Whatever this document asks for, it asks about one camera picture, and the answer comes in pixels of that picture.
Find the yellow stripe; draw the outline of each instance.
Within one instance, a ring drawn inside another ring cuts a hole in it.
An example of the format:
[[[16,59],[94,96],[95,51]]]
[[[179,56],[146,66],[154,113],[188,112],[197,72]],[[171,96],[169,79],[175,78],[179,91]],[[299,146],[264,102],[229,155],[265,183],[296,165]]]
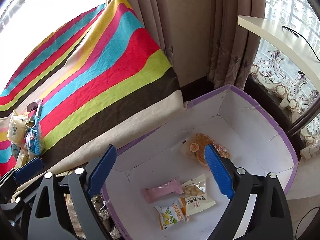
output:
[[[60,30],[64,25],[62,25],[60,28],[58,28],[57,30],[55,30],[53,33],[51,33],[48,37],[46,37],[43,41],[41,41],[38,46],[36,46],[32,52],[30,52],[30,54],[26,57],[26,59],[32,54],[34,53],[42,44],[44,44],[45,42],[47,42],[58,30]]]
[[[47,75],[51,70],[53,70],[57,65],[59,65],[68,54],[74,49],[74,47],[79,43],[79,41],[86,35],[89,30],[86,30],[84,34],[61,56],[59,57],[50,67],[48,67],[45,71],[43,71],[39,76],[37,76],[34,80],[32,80],[23,90],[21,90],[13,100],[5,105],[0,106],[0,111],[5,111],[13,106],[18,99],[24,95],[29,89],[31,89],[40,79],[42,79],[45,75]]]
[[[90,117],[102,111],[104,108],[110,106],[114,102],[138,90],[139,88],[161,78],[170,67],[171,65],[163,52],[160,49],[157,50],[148,58],[143,69],[137,74],[123,80],[122,82],[91,99],[84,106],[73,112],[53,130],[51,130],[44,137],[45,150],[49,150],[61,138],[65,137],[77,126],[81,125]]]
[[[0,132],[0,142],[4,142],[7,140],[8,132]]]
[[[81,56],[74,66],[60,77],[55,83],[53,83],[42,95],[40,98],[45,98],[52,90],[54,90],[58,85],[70,77],[73,73],[78,71],[84,63],[89,58],[96,44],[98,43],[100,37],[104,33],[105,29],[109,26],[111,20],[113,19],[118,5],[124,3],[128,8],[132,9],[127,0],[112,0],[106,9],[102,12],[99,17],[99,20],[92,25],[91,33],[88,34],[88,39],[85,41],[83,47],[81,48]]]

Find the blue snack bag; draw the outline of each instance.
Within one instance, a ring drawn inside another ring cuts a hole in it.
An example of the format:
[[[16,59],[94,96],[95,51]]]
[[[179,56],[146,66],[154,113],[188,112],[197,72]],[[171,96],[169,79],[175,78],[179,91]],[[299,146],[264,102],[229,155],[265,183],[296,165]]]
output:
[[[42,104],[39,104],[35,116],[35,125],[31,128],[26,137],[27,150],[30,160],[34,159],[35,157],[41,156],[44,150],[44,140],[41,134],[41,126],[39,123],[41,109]]]

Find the metal screw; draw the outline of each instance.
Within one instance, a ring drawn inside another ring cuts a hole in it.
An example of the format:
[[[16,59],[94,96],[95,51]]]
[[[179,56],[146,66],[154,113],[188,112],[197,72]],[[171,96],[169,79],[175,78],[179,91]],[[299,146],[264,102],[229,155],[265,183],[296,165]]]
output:
[[[238,168],[238,169],[237,169],[237,172],[238,172],[239,174],[243,175],[243,174],[245,174],[245,169],[243,169],[243,168]]]
[[[45,177],[46,179],[50,179],[50,178],[52,177],[52,173],[51,173],[51,172],[47,172],[47,173],[44,175],[44,177]]]
[[[80,168],[76,168],[75,173],[76,174],[82,174],[84,172],[84,168],[80,167]]]
[[[274,172],[270,172],[269,173],[270,178],[275,179],[277,177],[277,175]]]

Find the brown stripe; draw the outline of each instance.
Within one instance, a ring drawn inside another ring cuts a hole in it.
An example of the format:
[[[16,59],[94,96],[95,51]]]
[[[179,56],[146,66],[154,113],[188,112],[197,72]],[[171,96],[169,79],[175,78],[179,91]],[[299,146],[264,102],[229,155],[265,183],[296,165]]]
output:
[[[58,70],[60,70],[66,63],[67,59],[71,56],[71,54],[76,50],[76,48],[79,46],[79,43],[73,48],[73,50],[66,56],[62,62],[60,62],[59,65],[57,65],[55,68],[53,68],[47,75],[45,75],[42,79],[40,79],[33,87],[31,87],[26,93],[24,93],[18,101],[11,106],[9,109],[0,112],[0,118],[9,116],[14,109],[16,109],[28,96],[30,96],[38,87],[40,87],[48,78],[50,78],[54,73],[56,73]]]
[[[180,90],[172,68],[158,80],[116,101],[72,130],[42,155],[44,171],[67,157],[85,143],[105,133],[130,116]]]

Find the white shelf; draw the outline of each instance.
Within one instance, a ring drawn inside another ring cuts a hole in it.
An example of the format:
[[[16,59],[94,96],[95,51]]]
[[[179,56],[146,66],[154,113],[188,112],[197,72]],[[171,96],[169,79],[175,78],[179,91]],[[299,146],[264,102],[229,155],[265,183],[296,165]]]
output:
[[[320,62],[302,37],[296,37],[272,20],[238,16],[238,24],[257,34],[291,59],[320,91]]]

